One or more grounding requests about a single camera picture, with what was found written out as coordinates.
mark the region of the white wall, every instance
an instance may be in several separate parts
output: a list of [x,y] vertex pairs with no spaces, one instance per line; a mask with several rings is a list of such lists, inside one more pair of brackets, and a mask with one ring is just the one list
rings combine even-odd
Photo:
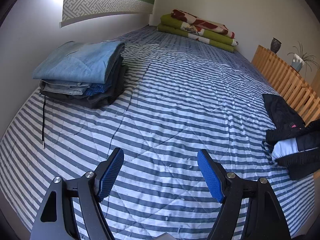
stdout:
[[[150,25],[159,24],[161,15],[175,8],[225,24],[249,61],[259,44],[269,49],[275,37],[282,43],[277,55],[287,63],[292,62],[287,53],[296,52],[292,46],[298,46],[297,41],[320,62],[320,24],[305,0],[156,0]],[[305,68],[300,74],[305,77]],[[315,74],[315,66],[312,72],[308,69],[309,84]]]
[[0,27],[0,138],[38,81],[32,71],[67,41],[99,42],[148,24],[149,15],[107,16],[59,28],[63,0],[18,0]]

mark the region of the spider plant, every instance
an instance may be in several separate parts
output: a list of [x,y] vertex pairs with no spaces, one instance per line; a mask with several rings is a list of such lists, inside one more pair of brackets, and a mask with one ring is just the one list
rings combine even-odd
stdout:
[[303,53],[303,45],[298,41],[299,43],[299,49],[296,46],[292,46],[293,48],[296,48],[298,51],[298,56],[306,63],[307,66],[309,66],[311,72],[312,72],[312,68],[310,66],[311,63],[313,63],[314,65],[316,65],[316,67],[319,69],[320,66],[317,62],[314,61],[315,57],[314,55],[308,55],[308,53]]

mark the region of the bed sheet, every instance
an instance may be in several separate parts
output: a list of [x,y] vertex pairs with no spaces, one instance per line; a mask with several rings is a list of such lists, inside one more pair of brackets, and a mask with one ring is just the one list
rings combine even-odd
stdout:
[[[47,98],[36,90],[18,111],[0,143],[0,189],[31,230],[55,176],[73,179],[94,170],[115,147],[124,165],[101,203],[116,239],[205,239],[220,204],[197,166],[207,149],[227,171],[244,179],[266,177],[283,208],[291,234],[314,208],[312,175],[291,181],[261,149],[274,128],[262,94],[276,92],[241,54],[145,27],[126,41],[125,91],[101,109]],[[248,201],[243,200],[234,239],[240,239]],[[82,239],[88,239],[74,200]]]

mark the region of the blue gripper pad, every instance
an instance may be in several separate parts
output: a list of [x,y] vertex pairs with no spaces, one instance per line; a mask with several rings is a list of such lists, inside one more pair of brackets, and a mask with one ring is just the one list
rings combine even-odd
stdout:
[[219,203],[222,203],[224,195],[221,189],[221,181],[211,168],[202,150],[198,152],[198,166],[201,170],[202,176],[204,177],[204,180],[209,188],[212,197],[218,200]]
[[116,157],[111,162],[106,173],[100,180],[99,191],[97,193],[98,201],[101,202],[105,197],[107,197],[116,181],[119,171],[123,165],[124,152],[120,149]]

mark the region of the striped bedspread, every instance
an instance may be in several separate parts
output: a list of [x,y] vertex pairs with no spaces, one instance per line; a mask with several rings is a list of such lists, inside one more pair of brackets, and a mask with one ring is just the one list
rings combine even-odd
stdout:
[[[312,175],[291,181],[270,165],[261,149],[274,128],[262,94],[276,92],[239,53],[229,53],[153,27],[126,34],[129,66],[125,92],[113,105],[91,110],[47,99],[45,144],[41,142],[44,98],[36,90],[0,143],[0,189],[31,230],[52,179],[94,170],[115,147],[124,165],[101,207],[116,239],[205,239],[220,204],[197,166],[207,149],[241,178],[266,177],[293,235],[314,207]],[[240,239],[247,199],[234,239]],[[76,220],[88,239],[77,199]]]

